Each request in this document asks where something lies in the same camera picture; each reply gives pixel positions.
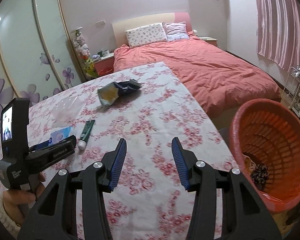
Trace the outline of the person left hand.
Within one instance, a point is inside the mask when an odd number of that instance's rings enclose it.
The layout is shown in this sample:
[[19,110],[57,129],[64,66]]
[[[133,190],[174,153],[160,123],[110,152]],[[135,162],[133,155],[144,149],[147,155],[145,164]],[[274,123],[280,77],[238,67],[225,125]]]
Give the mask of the person left hand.
[[45,182],[46,180],[45,176],[40,173],[38,179],[40,181],[40,184],[36,188],[35,193],[30,193],[23,190],[9,189],[7,191],[4,191],[2,194],[4,209],[10,219],[17,224],[23,224],[25,220],[25,216],[19,209],[19,206],[32,204],[40,197],[42,192],[45,190],[45,186],[43,185],[43,182]]

